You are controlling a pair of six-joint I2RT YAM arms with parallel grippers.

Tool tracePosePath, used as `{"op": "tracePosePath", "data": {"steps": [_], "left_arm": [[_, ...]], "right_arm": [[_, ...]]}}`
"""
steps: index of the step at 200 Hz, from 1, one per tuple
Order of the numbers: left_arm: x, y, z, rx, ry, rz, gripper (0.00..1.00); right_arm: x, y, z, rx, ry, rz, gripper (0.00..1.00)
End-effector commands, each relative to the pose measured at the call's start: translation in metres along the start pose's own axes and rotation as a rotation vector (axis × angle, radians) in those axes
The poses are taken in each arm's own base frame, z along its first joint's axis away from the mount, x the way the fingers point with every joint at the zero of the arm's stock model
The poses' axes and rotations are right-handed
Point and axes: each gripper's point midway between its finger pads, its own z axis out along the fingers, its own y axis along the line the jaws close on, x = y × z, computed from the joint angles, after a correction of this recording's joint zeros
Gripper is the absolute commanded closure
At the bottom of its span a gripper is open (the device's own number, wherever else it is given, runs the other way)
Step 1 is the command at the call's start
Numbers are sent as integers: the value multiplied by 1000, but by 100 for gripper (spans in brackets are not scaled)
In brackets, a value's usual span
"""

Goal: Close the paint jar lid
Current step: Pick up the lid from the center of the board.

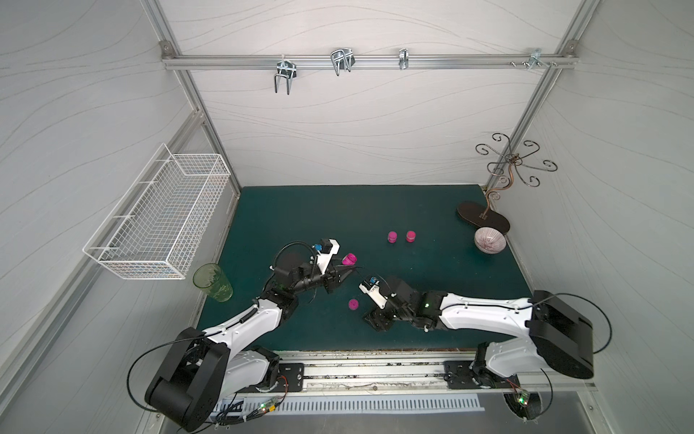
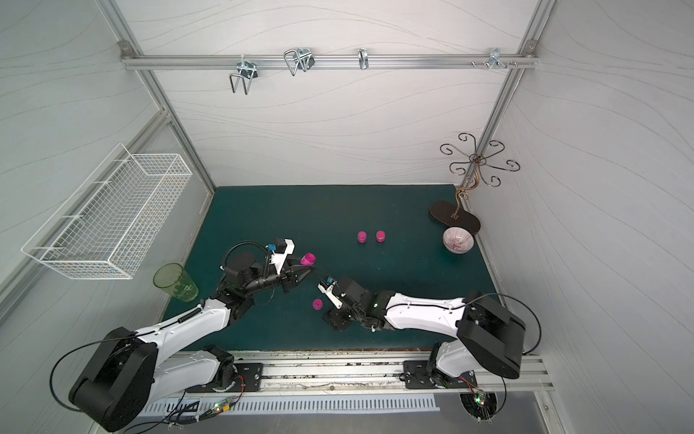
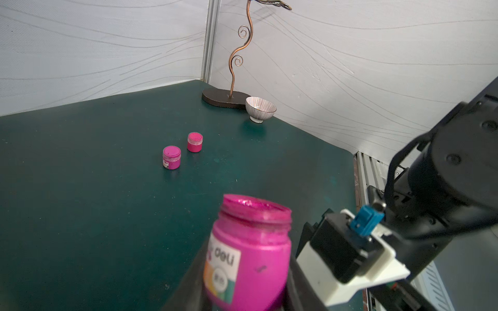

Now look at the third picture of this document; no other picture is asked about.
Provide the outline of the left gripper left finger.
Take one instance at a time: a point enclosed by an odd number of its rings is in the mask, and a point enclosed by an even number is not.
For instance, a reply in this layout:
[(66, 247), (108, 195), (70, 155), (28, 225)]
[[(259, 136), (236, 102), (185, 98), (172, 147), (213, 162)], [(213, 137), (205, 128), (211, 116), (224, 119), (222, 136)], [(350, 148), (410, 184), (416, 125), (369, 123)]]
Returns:
[(204, 289), (204, 265), (208, 249), (206, 239), (175, 292), (161, 308), (167, 310), (211, 311), (212, 302)]

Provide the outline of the magenta paint jar back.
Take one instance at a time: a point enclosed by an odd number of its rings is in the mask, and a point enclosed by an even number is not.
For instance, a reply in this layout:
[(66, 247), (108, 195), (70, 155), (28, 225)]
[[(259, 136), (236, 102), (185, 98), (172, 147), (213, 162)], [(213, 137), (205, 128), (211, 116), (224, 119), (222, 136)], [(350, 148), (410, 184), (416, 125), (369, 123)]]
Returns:
[(163, 167), (176, 170), (180, 167), (182, 151), (177, 146), (166, 146), (163, 149)]

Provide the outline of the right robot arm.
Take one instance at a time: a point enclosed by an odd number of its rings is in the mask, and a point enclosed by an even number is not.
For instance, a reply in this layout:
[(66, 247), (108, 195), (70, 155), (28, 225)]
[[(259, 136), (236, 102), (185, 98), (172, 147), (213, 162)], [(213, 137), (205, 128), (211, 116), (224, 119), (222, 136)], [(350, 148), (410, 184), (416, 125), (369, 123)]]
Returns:
[(387, 243), (410, 272), (370, 293), (386, 310), (434, 310), (411, 282), (455, 237), (497, 224), (497, 82), (403, 147), (385, 188), (367, 193), (385, 213)]

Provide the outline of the magenta paint jar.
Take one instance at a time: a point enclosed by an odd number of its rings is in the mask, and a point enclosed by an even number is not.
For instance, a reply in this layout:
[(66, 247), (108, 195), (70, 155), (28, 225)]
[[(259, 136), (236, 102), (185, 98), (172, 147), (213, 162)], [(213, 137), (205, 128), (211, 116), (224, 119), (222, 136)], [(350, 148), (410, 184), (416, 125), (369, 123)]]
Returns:
[(225, 194), (206, 252), (206, 294), (221, 310), (277, 310), (283, 303), (292, 211), (267, 200)]
[(176, 170), (180, 167), (182, 151), (177, 146), (166, 146), (163, 149), (163, 167)]
[(198, 153), (202, 150), (203, 135), (198, 132), (191, 132), (188, 134), (188, 150), (192, 153)]

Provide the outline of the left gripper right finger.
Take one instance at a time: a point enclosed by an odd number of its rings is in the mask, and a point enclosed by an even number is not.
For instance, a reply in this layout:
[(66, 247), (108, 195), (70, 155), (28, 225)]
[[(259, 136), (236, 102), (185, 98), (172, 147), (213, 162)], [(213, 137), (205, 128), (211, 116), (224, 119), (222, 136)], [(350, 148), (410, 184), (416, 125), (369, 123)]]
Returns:
[(290, 266), (285, 289), (285, 309), (291, 311), (327, 311), (299, 266)]

